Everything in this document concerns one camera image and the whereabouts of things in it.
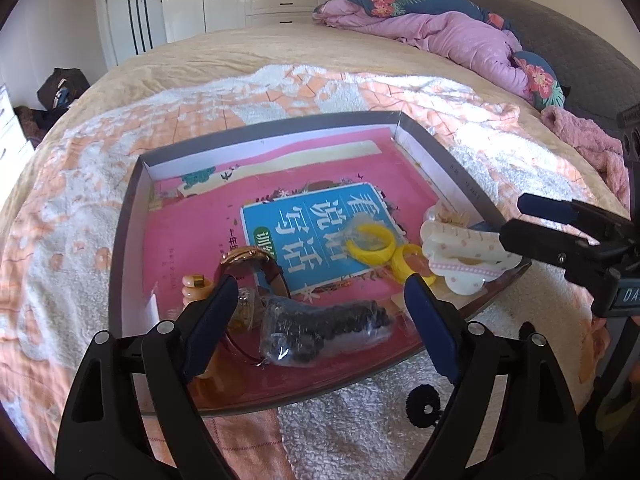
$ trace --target fuzzy blanket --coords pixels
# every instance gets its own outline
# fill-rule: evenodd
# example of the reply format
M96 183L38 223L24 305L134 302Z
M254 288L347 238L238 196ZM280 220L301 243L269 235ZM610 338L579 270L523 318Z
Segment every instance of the fuzzy blanket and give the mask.
M611 192L629 210L629 172L625 167L622 142L607 135L592 120L581 119L557 106L542 110L540 120L558 139L573 146L593 166Z
M598 202L573 164L519 125L517 105L488 104L468 86L434 76L270 65L163 91L68 128L39 159L0 266L0 400L47 465L79 361L107 326L111 247L138 154L244 124L354 110L402 110L420 122L507 218L519 215L523 192ZM483 320L512 336L531 321L550 341L580 406L597 358L589 306L588 295L557 269L534 265ZM446 403L450 387L423 353L339 392L211 419L207 427L241 478L402 478L431 432L412 428L403 415L403 399L419 383L432 384ZM367 405L367 415L355 409ZM157 423L145 423L156 454L171 462Z

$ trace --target floral pillow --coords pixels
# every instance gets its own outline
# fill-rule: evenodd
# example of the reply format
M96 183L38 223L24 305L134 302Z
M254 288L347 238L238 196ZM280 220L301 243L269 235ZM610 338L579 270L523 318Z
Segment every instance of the floral pillow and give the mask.
M481 9L469 0L349 0L364 8L369 16L377 18L393 18L403 14L442 14L450 10L462 12L473 18L485 22L498 30L510 30L508 20Z
M529 90L536 110L542 111L551 105L564 108L564 93L549 63L538 54L525 50L513 54L513 61L529 77Z

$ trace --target drawer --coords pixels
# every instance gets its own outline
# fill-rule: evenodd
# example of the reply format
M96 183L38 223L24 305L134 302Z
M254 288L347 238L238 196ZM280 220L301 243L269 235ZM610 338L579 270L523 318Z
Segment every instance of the drawer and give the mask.
M11 164L26 142L18 118L14 116L9 124L0 130L0 168Z
M22 149L11 159L11 163L3 165L4 157L0 159L0 209L32 156L33 146L30 142L25 142Z
M313 23L311 12L278 12L276 14L257 14L246 17L247 27L279 25L290 23Z
M14 109L9 101L6 86L0 86L0 132L2 132L7 123L14 117Z
M247 15L268 12L313 12L318 0L245 0L244 11Z

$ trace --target blue gripper pad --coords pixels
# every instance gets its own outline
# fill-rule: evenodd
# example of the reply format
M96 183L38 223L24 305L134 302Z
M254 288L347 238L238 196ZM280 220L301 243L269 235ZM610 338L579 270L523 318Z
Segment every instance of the blue gripper pad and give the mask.
M436 371L452 384L458 384L462 377L459 352L466 323L456 308L438 300L419 274L406 280L404 304Z
M559 224L570 224L578 219L578 213L571 202L553 200L529 193L520 196L518 209L525 215L545 218Z
M238 304L238 282L231 276L223 276L220 283L205 300L194 301L187 308L202 311L184 342L182 374L187 382L204 372L226 326Z

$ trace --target pink blanket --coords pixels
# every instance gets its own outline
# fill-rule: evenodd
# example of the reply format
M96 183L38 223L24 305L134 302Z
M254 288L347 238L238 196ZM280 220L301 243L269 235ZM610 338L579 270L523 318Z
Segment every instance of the pink blanket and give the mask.
M622 143L608 136L590 119L581 119L557 106L540 113L544 125L571 145L600 174L607 187L629 210L629 173L622 158Z
M511 55L521 51L522 46L508 30L497 30L454 11L436 16L405 14L374 18L347 0L329 0L319 10L314 13L316 23L402 41L446 57L496 86L532 100L527 75L511 65Z

